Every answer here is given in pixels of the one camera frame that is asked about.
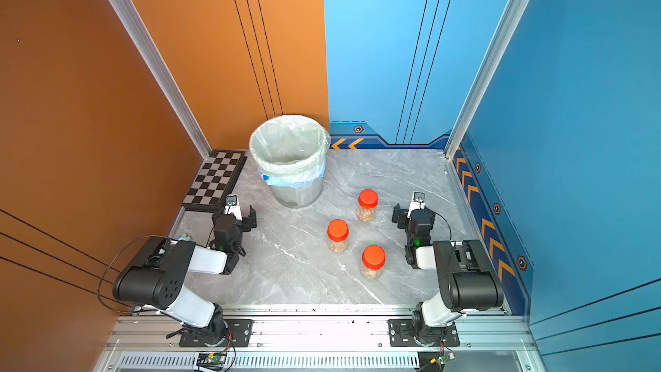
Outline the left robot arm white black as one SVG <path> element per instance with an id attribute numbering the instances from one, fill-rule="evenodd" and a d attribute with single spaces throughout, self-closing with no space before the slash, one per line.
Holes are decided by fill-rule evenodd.
<path id="1" fill-rule="evenodd" d="M 242 215 L 235 196 L 223 210 L 213 214 L 213 238 L 208 246 L 192 240 L 151 236 L 113 285 L 117 301 L 147 306 L 178 321 L 181 328 L 168 334 L 179 336 L 182 347 L 232 347 L 241 332 L 233 332 L 222 307 L 187 288 L 189 273 L 229 276 L 246 255 L 244 234 L 258 226 L 253 207 Z"/>

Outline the red lid of front jar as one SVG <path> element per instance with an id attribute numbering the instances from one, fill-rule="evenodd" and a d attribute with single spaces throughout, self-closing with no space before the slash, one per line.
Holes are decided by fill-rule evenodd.
<path id="1" fill-rule="evenodd" d="M 386 261 L 386 253 L 384 249 L 377 245 L 367 246 L 361 255 L 361 260 L 367 260 L 370 263 L 377 263 L 380 260 Z"/>

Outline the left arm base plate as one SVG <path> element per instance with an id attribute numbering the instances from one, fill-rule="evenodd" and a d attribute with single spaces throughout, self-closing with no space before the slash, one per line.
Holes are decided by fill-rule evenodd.
<path id="1" fill-rule="evenodd" d="M 184 348 L 246 348 L 251 340 L 254 321 L 222 320 L 213 321 L 209 327 L 195 329 L 184 327 L 179 346 Z"/>

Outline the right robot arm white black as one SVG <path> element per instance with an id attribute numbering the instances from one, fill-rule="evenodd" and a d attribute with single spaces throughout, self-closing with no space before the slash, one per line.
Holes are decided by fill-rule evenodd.
<path id="1" fill-rule="evenodd" d="M 425 205 L 410 210 L 396 205 L 392 212 L 392 222 L 406 234 L 406 263 L 437 274 L 438 292 L 416 305 L 408 334 L 423 346 L 458 346 L 459 340 L 452 336 L 456 320 L 500 308 L 504 291 L 480 240 L 431 239 L 438 215 Z"/>

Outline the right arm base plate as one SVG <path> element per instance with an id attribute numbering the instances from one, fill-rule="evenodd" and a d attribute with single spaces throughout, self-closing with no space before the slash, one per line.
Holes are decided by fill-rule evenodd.
<path id="1" fill-rule="evenodd" d="M 427 327 L 415 324 L 408 319 L 390 319 L 387 321 L 388 337 L 392 347 L 431 347 L 442 344 L 456 348 L 461 345 L 455 325 L 451 327 Z"/>

